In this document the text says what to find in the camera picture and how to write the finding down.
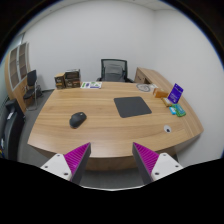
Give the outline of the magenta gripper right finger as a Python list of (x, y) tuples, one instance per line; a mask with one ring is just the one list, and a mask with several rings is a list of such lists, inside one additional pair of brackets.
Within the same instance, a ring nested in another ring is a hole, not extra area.
[(133, 143), (132, 153), (145, 185), (182, 169), (169, 154), (158, 154), (136, 142)]

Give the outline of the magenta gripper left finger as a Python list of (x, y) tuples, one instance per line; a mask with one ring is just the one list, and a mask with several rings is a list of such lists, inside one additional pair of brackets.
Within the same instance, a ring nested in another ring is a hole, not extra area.
[(90, 154), (91, 144), (86, 143), (67, 154), (55, 154), (41, 168), (65, 180), (79, 184)]

